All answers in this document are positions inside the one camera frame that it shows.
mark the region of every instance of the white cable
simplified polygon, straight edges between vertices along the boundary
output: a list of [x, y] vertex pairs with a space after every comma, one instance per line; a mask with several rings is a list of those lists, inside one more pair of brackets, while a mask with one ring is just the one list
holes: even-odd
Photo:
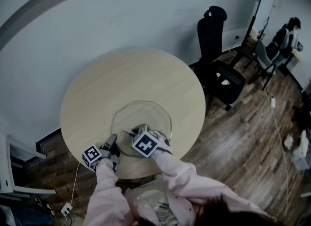
[[281, 145], [281, 149], [282, 149], [282, 155], [283, 155], [283, 159], [284, 159], [284, 163], [285, 163], [285, 171], [286, 171], [286, 193], [287, 193], [287, 198], [286, 198], [286, 211], [285, 211], [285, 219], [287, 218], [287, 213], [288, 213], [288, 200], [289, 200], [289, 183], [288, 183], [288, 169], [287, 169], [287, 162], [286, 162], [286, 157], [285, 157], [285, 151], [283, 149], [283, 144], [282, 144], [282, 137], [281, 137], [281, 134], [280, 134], [280, 130], [278, 128], [278, 125], [277, 125], [277, 122], [276, 122], [276, 116], [274, 114], [274, 111], [273, 111], [273, 108], [271, 106], [271, 102], [269, 100], [269, 97], [268, 97], [268, 92], [267, 92], [267, 87], [264, 89], [265, 91], [265, 94], [266, 94], [266, 98], [267, 98], [267, 101], [268, 103], [270, 104], [270, 109], [271, 109], [271, 113], [272, 113], [272, 116], [273, 116], [273, 119], [274, 119], [274, 123], [276, 125], [276, 131], [277, 131], [277, 134], [278, 134], [278, 138], [280, 140], [280, 145]]
[[66, 221], [61, 226], [63, 226], [67, 222], [68, 217], [65, 217], [65, 218], [66, 218]]
[[80, 163], [78, 164], [77, 171], [76, 171], [76, 178], [74, 179], [74, 184], [73, 184], [73, 190], [72, 190], [72, 196], [71, 196], [71, 202], [70, 202], [70, 205], [71, 205], [72, 200], [73, 200], [74, 187], [76, 186], [76, 181], [77, 181], [77, 175], [78, 175], [78, 169], [79, 169], [79, 166], [80, 166]]

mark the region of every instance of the wooden floor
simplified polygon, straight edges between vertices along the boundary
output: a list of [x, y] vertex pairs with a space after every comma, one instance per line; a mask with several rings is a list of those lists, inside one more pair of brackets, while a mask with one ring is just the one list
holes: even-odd
[[[232, 58], [228, 53], [220, 59], [229, 62]], [[244, 70], [246, 63], [247, 60], [242, 59], [235, 69], [246, 80], [250, 80], [256, 69], [252, 64]], [[286, 216], [285, 163], [270, 102], [261, 88], [260, 79], [252, 85], [245, 85], [229, 112], [215, 99], [197, 142], [182, 160], [193, 163], [198, 174], [224, 182], [238, 195], [251, 200], [286, 225], [292, 226], [305, 206], [310, 205], [307, 199], [299, 198], [304, 173], [296, 171], [286, 153], [289, 175], [289, 209]], [[297, 84], [290, 76], [284, 77], [277, 71], [267, 90], [269, 96], [276, 98], [275, 115], [281, 137], [289, 130], [297, 131], [291, 122], [294, 113], [292, 106], [301, 101]], [[57, 194], [47, 197], [46, 200], [53, 204], [61, 225], [64, 218], [60, 209], [66, 202], [71, 201], [78, 161], [68, 151], [61, 134], [43, 143], [41, 148], [48, 158], [36, 160], [26, 166], [28, 179], [25, 182], [32, 188], [56, 189]], [[123, 189], [127, 186], [133, 187], [127, 182], [121, 181], [119, 185]], [[80, 165], [73, 194], [73, 212], [85, 215], [95, 185], [95, 174]]]

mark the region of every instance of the pink jacket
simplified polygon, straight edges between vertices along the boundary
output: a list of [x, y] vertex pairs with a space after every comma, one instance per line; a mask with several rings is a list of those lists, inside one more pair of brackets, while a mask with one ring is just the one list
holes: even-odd
[[[182, 226], [195, 223], [195, 207], [206, 198], [223, 196], [231, 211], [253, 211], [267, 215], [259, 207], [236, 195], [228, 186], [208, 177], [198, 176], [193, 164], [184, 163], [173, 155], [156, 150], [152, 154], [168, 187], [170, 209]], [[159, 224], [156, 213], [143, 199], [133, 203], [121, 189], [115, 186], [118, 178], [109, 159], [97, 167], [97, 186], [90, 197], [85, 226], [131, 226], [135, 217], [142, 217], [155, 225]]]

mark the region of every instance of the person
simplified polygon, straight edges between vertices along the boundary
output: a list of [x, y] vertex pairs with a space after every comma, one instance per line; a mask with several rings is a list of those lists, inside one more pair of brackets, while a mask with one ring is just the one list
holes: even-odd
[[151, 154], [162, 175], [125, 195], [116, 187], [113, 162], [96, 166], [97, 185], [91, 195], [85, 226], [277, 226], [273, 217], [239, 197], [225, 184], [199, 176], [193, 164], [171, 154], [168, 141]]
[[301, 29], [301, 22], [297, 17], [293, 17], [289, 22], [276, 33], [272, 42], [267, 47], [267, 54], [273, 59], [277, 52], [278, 56], [272, 61], [277, 67], [280, 66], [290, 56], [293, 49], [302, 51], [302, 45], [298, 42], [298, 33]]
[[39, 197], [35, 197], [35, 209], [0, 205], [0, 225], [3, 226], [38, 226], [54, 222], [55, 212], [52, 205], [43, 205]]

